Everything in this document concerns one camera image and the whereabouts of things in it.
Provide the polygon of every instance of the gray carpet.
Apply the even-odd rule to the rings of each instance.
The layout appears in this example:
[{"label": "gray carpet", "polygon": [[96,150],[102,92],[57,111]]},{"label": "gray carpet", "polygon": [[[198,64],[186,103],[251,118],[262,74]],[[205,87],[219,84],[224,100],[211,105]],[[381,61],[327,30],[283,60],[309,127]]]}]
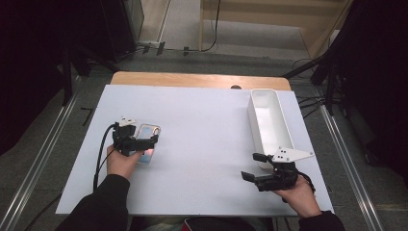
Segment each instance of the gray carpet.
[{"label": "gray carpet", "polygon": [[[293,69],[294,61],[272,60],[268,58],[248,58],[215,54],[190,53],[187,57],[179,52],[165,52],[156,56],[152,51],[147,54],[134,54],[117,64],[130,71],[158,71],[182,73],[212,73],[247,76],[279,76]],[[95,108],[106,84],[109,84],[112,73],[98,64],[93,64],[90,77],[81,77],[83,84],[78,86],[76,104],[66,125],[52,151],[52,154],[40,176],[38,183],[21,214],[15,230],[24,230],[34,216],[53,197],[57,196],[65,185],[69,172],[75,162],[83,138],[87,132],[89,111],[81,108]],[[315,96],[315,89],[309,84],[307,76],[311,71],[302,73],[302,77],[293,77],[291,87],[296,95]],[[47,108],[33,122],[19,144],[0,157],[0,218],[6,213],[15,190],[23,181],[31,163],[50,130],[53,121],[61,109],[63,93],[60,92],[50,101]],[[302,111],[304,115],[312,108]],[[406,201],[408,191],[401,179],[390,169],[370,167],[364,161],[361,147],[354,137],[346,119],[335,110],[336,118],[353,160],[357,165],[366,187],[375,205],[379,205],[379,216],[386,230],[401,230],[408,227],[404,218],[408,215]],[[330,191],[330,198],[336,214],[344,222],[346,230],[369,230],[357,203],[354,192],[348,183],[344,168],[329,131],[319,110],[305,118],[312,144],[315,148],[324,181]],[[53,230],[64,217],[55,215],[57,203],[54,204],[37,221],[33,230]],[[297,230],[297,218],[290,218],[292,230]],[[284,220],[278,219],[279,230],[287,230]]]}]

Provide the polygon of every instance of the white table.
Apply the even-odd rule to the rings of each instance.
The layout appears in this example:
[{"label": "white table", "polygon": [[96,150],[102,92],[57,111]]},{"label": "white table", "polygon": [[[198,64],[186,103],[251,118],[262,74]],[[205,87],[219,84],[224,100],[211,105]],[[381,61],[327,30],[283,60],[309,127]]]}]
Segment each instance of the white table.
[{"label": "white table", "polygon": [[[292,91],[278,91],[293,147],[313,151]],[[106,86],[64,189],[57,214],[69,214],[92,192],[99,145],[121,116],[160,125],[149,166],[137,166],[128,194],[131,215],[295,216],[272,192],[258,192],[241,171],[261,174],[248,120],[249,90]],[[112,143],[108,136],[105,146]],[[317,188],[322,210],[333,211],[316,157],[298,161]],[[106,175],[103,167],[99,179]]]}]

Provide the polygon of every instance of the cable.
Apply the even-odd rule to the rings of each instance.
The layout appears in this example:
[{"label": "cable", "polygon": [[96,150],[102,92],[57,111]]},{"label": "cable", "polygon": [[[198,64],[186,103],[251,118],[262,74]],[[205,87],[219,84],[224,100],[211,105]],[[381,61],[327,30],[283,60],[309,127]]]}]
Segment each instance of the cable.
[{"label": "cable", "polygon": [[106,130],[102,142],[101,142],[101,147],[99,148],[99,155],[98,155],[98,161],[96,164],[96,171],[95,174],[93,175],[93,190],[95,191],[96,188],[98,187],[98,177],[99,177],[99,170],[100,170],[100,162],[101,162],[101,157],[102,157],[102,149],[104,147],[105,144],[105,139],[108,136],[109,130],[111,130],[111,128],[115,128],[116,125],[115,124],[111,124],[108,129]]},{"label": "cable", "polygon": [[132,54],[135,54],[135,53],[137,53],[137,52],[143,51],[145,47],[148,47],[149,49],[154,49],[154,50],[177,51],[177,52],[193,52],[193,53],[195,53],[195,52],[196,52],[196,53],[204,53],[204,52],[207,52],[207,51],[213,49],[214,45],[216,45],[216,42],[217,42],[217,28],[218,28],[219,6],[220,6],[220,5],[221,5],[221,0],[218,0],[217,16],[216,16],[215,38],[214,38],[213,44],[212,44],[209,48],[204,49],[204,50],[180,50],[180,49],[166,49],[166,48],[161,49],[161,48],[157,48],[157,47],[155,47],[155,46],[150,46],[150,45],[139,45],[140,47],[143,47],[143,48],[141,48],[141,49],[136,49],[134,52],[131,52],[131,53],[129,53],[129,54],[126,54],[126,55],[123,57],[122,61],[125,60],[125,58],[128,57],[129,55],[132,55]]},{"label": "cable", "polygon": [[[213,8],[213,6],[212,6],[212,3],[213,1],[211,1],[210,0],[210,9],[212,9]],[[213,31],[213,34],[215,34],[215,35],[217,35],[217,32],[216,32],[216,30],[215,30],[215,26],[214,26],[214,23],[213,23],[213,20],[211,20],[211,30]]]},{"label": "cable", "polygon": [[[293,64],[292,64],[292,70],[294,70],[294,65],[295,64],[297,64],[298,62],[300,62],[300,61],[313,61],[312,59],[300,59],[300,60],[297,60],[297,61],[295,61]],[[309,78],[309,77],[306,77],[306,76],[300,76],[300,75],[296,75],[297,77],[299,77],[300,79],[307,79],[307,78]]]},{"label": "cable", "polygon": [[296,96],[296,98],[322,98],[325,97],[324,95],[319,95],[319,96]]},{"label": "cable", "polygon": [[304,99],[300,100],[300,101],[297,102],[297,103],[298,103],[298,104],[301,104],[301,103],[304,103],[304,102],[306,102],[306,101],[308,101],[308,100],[312,100],[312,99],[319,100],[319,99],[316,98],[316,97],[310,97],[310,98],[304,98]]},{"label": "cable", "polygon": [[317,105],[318,103],[321,103],[321,101],[319,100],[319,101],[316,101],[315,103],[311,103],[311,104],[302,105],[302,106],[299,106],[299,108],[300,108],[300,109],[309,108],[309,107],[311,107],[311,106],[315,106],[315,105]]},{"label": "cable", "polygon": [[315,107],[315,109],[312,110],[312,111],[311,111],[310,113],[308,113],[307,115],[305,115],[305,116],[303,117],[303,119],[306,118],[307,116],[311,115],[311,114],[314,113],[315,111],[317,111],[319,108],[320,108],[320,105],[317,105],[317,106]]},{"label": "cable", "polygon": [[108,160],[108,157],[111,156],[111,154],[112,154],[115,150],[116,150],[116,151],[119,151],[119,150],[117,150],[117,148],[120,146],[120,144],[121,144],[121,142],[118,143],[117,146],[114,147],[114,150],[112,150],[110,153],[108,153],[108,155],[106,155],[106,157],[105,157],[105,159],[103,160],[102,164],[99,166],[98,172],[101,170],[101,168],[102,168],[103,164],[105,164],[106,160]]},{"label": "cable", "polygon": [[63,195],[62,192],[60,192],[49,204],[47,204],[37,215],[35,218],[33,218],[33,220],[29,223],[29,225],[27,225],[27,227],[24,229],[25,231],[29,231],[33,228],[34,224],[37,222],[37,220],[39,219],[39,217],[42,216],[43,213],[45,213],[45,211],[47,211],[55,202],[57,202],[61,196]]}]

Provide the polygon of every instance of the white container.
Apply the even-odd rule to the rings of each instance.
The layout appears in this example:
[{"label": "white container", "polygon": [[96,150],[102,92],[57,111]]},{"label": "white container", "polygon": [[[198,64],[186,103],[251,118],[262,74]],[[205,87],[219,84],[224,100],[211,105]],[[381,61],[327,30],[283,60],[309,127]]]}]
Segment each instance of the white container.
[{"label": "white container", "polygon": [[[274,155],[281,147],[293,148],[279,96],[275,90],[252,90],[248,104],[249,122],[255,151]],[[259,163],[260,168],[271,169],[270,163]]]}]

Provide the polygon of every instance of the black sleeve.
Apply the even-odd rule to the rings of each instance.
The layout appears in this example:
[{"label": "black sleeve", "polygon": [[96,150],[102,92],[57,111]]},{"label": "black sleeve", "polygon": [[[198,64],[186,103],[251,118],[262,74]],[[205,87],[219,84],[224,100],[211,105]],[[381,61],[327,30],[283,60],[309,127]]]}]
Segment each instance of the black sleeve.
[{"label": "black sleeve", "polygon": [[319,216],[301,219],[299,221],[299,226],[299,231],[344,231],[342,221],[330,211],[324,211]]},{"label": "black sleeve", "polygon": [[119,175],[107,175],[85,196],[56,230],[126,230],[126,198],[130,183]]}]

